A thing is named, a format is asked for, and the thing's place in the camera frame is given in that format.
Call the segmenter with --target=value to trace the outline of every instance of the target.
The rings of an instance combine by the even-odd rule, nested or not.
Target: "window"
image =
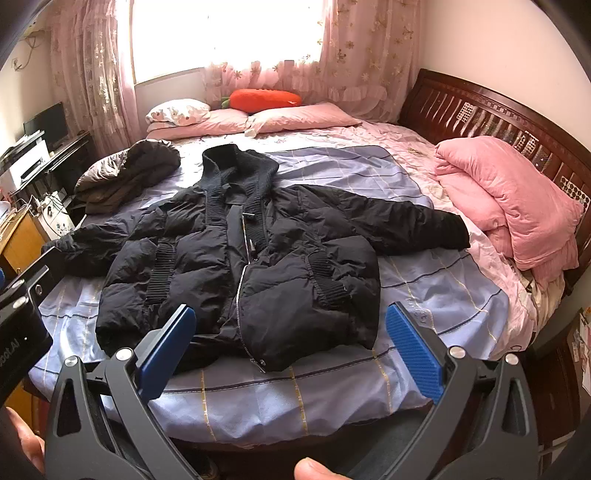
[[[136,82],[225,61],[318,60],[323,9],[323,0],[135,0]]]

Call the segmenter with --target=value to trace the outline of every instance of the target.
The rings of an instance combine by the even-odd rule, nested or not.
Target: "printer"
[[[0,188],[3,195],[26,186],[50,161],[43,131],[25,135],[0,157]]]

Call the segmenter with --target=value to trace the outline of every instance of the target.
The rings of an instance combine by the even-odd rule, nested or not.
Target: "computer monitor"
[[[55,150],[65,137],[68,136],[66,114],[63,103],[56,103],[43,110],[23,125],[26,135],[31,135],[37,130],[43,130],[43,140],[49,151]]]

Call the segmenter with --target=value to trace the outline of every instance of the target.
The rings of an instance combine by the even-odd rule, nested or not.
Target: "zipper pull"
[[[254,358],[251,358],[251,362],[253,364],[255,364],[262,373],[264,373],[264,374],[267,373],[267,372],[265,372],[265,370],[263,369],[263,367],[260,366],[259,362],[257,362],[256,360],[254,360]]]
[[[252,241],[252,238],[248,239],[248,245],[250,246],[252,257],[256,258],[256,248],[254,242]]]

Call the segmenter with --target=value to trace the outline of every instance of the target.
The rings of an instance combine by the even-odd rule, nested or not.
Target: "zipper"
[[[242,348],[244,348],[244,351],[246,352],[246,354],[250,358],[251,362],[253,364],[255,364],[261,372],[266,374],[267,372],[262,367],[265,365],[265,361],[261,360],[261,362],[259,363],[252,356],[252,354],[250,353],[250,351],[246,347],[246,343],[244,342],[244,338],[242,337],[242,331],[240,329],[240,290],[242,289],[242,280],[244,279],[244,274],[246,273],[246,268],[251,264],[251,256],[249,254],[249,244],[248,244],[248,240],[246,238],[246,225],[244,222],[245,215],[252,215],[252,214],[242,212],[242,230],[244,231],[244,246],[246,247],[246,258],[248,260],[248,263],[247,263],[247,265],[244,265],[244,268],[242,269],[242,274],[240,275],[240,282],[238,283],[238,291],[236,292],[236,323],[238,324],[238,337],[240,338],[240,343],[242,344]]]
[[[240,329],[240,289],[242,288],[242,279],[244,278],[244,273],[246,272],[247,267],[248,265],[244,265],[244,268],[242,269],[242,275],[240,275],[240,282],[238,283],[238,292],[236,293],[236,322],[238,324],[238,336],[240,337],[240,343],[242,344],[242,348],[244,348],[244,351],[251,359],[251,362],[254,363],[261,370],[261,372],[266,374],[267,372],[265,372],[265,370],[262,367],[262,365],[265,364],[265,361],[261,360],[261,363],[259,363],[251,355],[250,351],[248,351],[248,348],[246,348],[246,343],[244,342],[244,338],[242,338],[242,331]]]

